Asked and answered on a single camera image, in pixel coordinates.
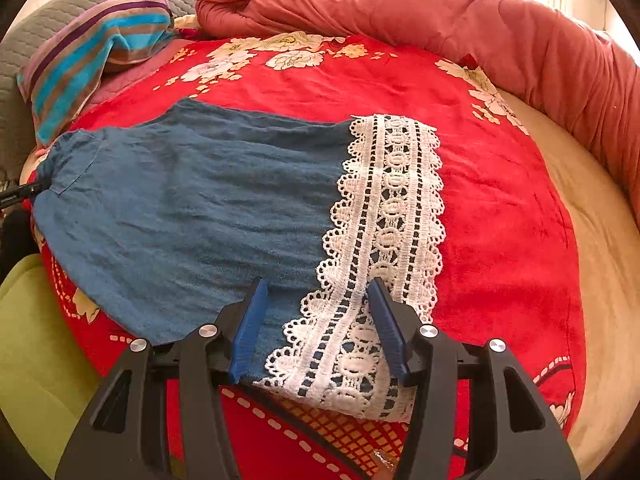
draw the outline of pocket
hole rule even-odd
[[[47,159],[38,168],[38,176],[50,178],[49,190],[62,194],[86,173],[98,156],[103,142],[103,139],[84,130],[59,137]]]

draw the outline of pink comforter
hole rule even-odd
[[[640,72],[608,36],[531,0],[198,0],[217,38],[304,30],[414,44],[458,62],[568,130],[629,194],[640,224]]]

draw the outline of blue linen fabric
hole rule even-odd
[[[160,344],[269,285],[253,376],[319,288],[351,121],[311,123],[184,99],[132,128],[61,136],[38,167],[34,218],[71,280]]]

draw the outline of silver screw cap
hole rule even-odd
[[[507,343],[502,339],[491,339],[491,341],[489,341],[489,348],[494,352],[504,352],[507,348]]]
[[[146,348],[146,341],[144,339],[134,339],[130,345],[132,352],[142,352]]]
[[[215,325],[203,325],[198,330],[202,337],[213,337],[218,333],[218,327]]]
[[[433,325],[422,325],[420,327],[420,335],[422,337],[436,337],[438,335],[438,329]]]

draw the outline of white lace trim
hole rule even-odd
[[[389,376],[366,286],[382,277],[394,300],[431,322],[445,237],[435,132],[399,116],[351,123],[353,158],[338,181],[336,227],[323,238],[329,258],[318,266],[321,288],[302,301],[303,317],[284,325],[290,346],[268,357],[272,376],[258,386],[350,415],[408,420],[414,391]]]

